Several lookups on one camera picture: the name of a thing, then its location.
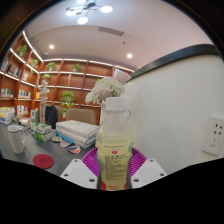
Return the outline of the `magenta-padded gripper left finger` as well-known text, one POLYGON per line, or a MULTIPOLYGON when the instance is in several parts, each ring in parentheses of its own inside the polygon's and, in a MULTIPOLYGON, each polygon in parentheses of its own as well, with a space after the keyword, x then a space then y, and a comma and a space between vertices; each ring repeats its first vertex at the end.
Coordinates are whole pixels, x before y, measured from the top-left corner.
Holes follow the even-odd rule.
POLYGON ((81 187, 96 189, 99 174, 100 168, 97 161, 97 149, 93 148, 81 159, 73 159, 60 177, 81 187))

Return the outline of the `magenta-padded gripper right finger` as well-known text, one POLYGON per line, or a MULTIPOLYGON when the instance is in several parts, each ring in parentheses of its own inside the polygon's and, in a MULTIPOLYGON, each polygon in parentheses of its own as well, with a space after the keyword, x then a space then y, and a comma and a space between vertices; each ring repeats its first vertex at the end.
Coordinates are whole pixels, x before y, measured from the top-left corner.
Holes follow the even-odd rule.
POLYGON ((166 172, 154 158, 147 159, 133 148, 128 165, 128 188, 140 188, 166 176, 166 172))

